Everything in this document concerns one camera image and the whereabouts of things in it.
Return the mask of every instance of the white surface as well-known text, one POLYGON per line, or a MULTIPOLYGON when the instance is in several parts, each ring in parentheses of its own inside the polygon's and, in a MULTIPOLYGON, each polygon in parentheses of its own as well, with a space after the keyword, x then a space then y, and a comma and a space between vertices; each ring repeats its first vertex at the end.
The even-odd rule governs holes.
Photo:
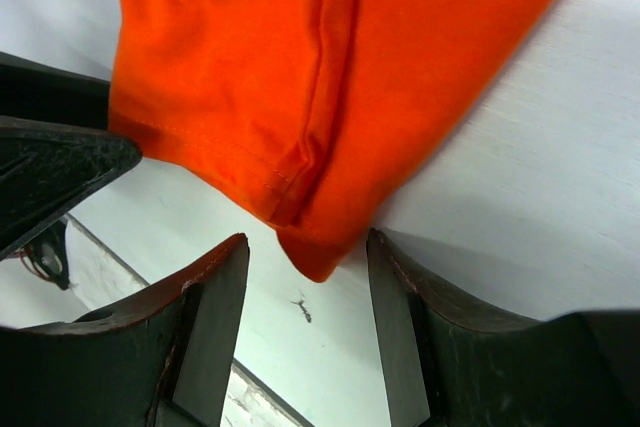
MULTIPOLYGON (((132 275, 128 266, 96 242, 92 234, 75 219, 71 219, 67 225, 65 237, 73 293, 86 306, 85 310, 95 310, 117 302, 148 285, 132 275)), ((222 415, 224 427, 299 425, 235 365, 229 375, 222 415)))
POLYGON ((30 274, 18 259, 0 262, 0 325, 22 329, 69 322, 87 311, 71 291, 30 274))
MULTIPOLYGON (((118 20, 94 6, 114 0, 65 0, 85 26, 100 26, 81 47, 59 12, 24 1, 0 9, 0 49, 76 71, 91 73, 87 58, 109 66, 118 20), (59 50, 40 55, 42 35, 59 50)), ((524 314, 640 306, 638 59, 640 0, 561 0, 378 224, 444 277, 524 314)), ((266 227, 157 162, 74 214, 148 281, 246 232, 253 260, 237 358, 319 427, 388 425, 361 246, 328 283, 311 284, 266 227), (311 323, 292 303, 302 298, 311 323)))

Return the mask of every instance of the red garment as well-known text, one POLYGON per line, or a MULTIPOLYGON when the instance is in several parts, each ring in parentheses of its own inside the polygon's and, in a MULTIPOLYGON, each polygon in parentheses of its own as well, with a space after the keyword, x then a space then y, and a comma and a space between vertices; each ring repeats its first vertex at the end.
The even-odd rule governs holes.
POLYGON ((111 129, 325 280, 552 0, 121 0, 111 129))

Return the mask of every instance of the folded cloth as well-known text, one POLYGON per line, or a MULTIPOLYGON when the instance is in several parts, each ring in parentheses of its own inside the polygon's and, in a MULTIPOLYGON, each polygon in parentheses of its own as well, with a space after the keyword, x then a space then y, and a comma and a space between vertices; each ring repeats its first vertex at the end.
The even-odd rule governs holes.
POLYGON ((110 128, 325 280, 552 0, 120 0, 110 128))

